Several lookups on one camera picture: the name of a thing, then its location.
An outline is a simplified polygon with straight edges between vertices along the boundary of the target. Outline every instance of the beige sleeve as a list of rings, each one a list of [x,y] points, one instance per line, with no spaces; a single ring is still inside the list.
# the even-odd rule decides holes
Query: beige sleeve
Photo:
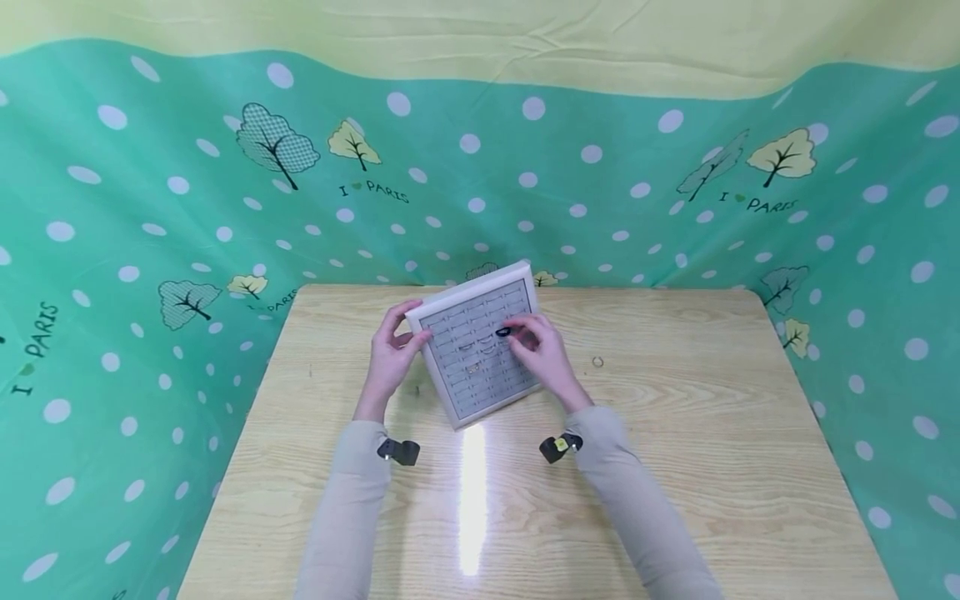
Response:
[[[577,467],[607,509],[651,600],[722,600],[680,515],[630,449],[617,414],[591,406],[570,415],[566,428],[584,439]]]
[[[370,420],[352,421],[341,434],[294,600],[366,600],[376,520],[390,484],[390,461],[376,453],[386,439],[383,424]]]

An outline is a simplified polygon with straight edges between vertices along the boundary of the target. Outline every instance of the polka dot fabric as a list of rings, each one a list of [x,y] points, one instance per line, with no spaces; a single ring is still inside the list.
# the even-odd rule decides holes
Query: polka dot fabric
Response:
[[[528,259],[756,293],[900,596],[960,598],[960,68],[723,102],[93,40],[0,73],[0,597],[177,596],[303,284]]]

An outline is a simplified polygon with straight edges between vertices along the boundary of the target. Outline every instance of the wooden table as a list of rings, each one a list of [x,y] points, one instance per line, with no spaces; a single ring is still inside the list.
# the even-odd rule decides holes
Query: wooden table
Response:
[[[430,288],[297,295],[180,600],[287,600],[383,312]],[[630,427],[731,600],[894,598],[777,334],[744,291],[541,288],[576,373]],[[593,357],[602,358],[602,367]],[[545,392],[454,432],[418,359],[387,426],[394,467],[371,598],[643,598]]]

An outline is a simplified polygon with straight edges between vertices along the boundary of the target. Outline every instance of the hand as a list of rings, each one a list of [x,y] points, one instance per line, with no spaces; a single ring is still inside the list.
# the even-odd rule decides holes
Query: hand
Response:
[[[393,306],[387,311],[380,328],[373,334],[370,344],[370,367],[367,369],[367,381],[364,382],[360,401],[357,402],[353,420],[376,420],[383,422],[387,410],[387,400],[400,387],[403,377],[410,371],[410,364],[417,352],[430,339],[430,331],[425,329],[417,335],[407,332],[395,335],[403,322],[403,315],[416,308],[423,300],[408,300]]]
[[[543,315],[517,315],[503,322],[514,356],[553,393],[568,414],[593,405],[566,357],[564,338]]]

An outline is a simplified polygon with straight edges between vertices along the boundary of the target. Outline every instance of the black wrist clip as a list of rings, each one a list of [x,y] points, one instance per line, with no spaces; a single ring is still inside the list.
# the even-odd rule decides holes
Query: black wrist clip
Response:
[[[584,447],[584,439],[572,433],[565,433],[560,438],[547,438],[540,444],[540,454],[547,463],[553,465],[564,457],[566,452],[573,448],[574,452]]]
[[[394,459],[405,467],[412,467],[417,463],[417,457],[420,456],[420,445],[410,440],[398,442],[387,438],[387,441],[380,445],[376,453],[385,461]]]

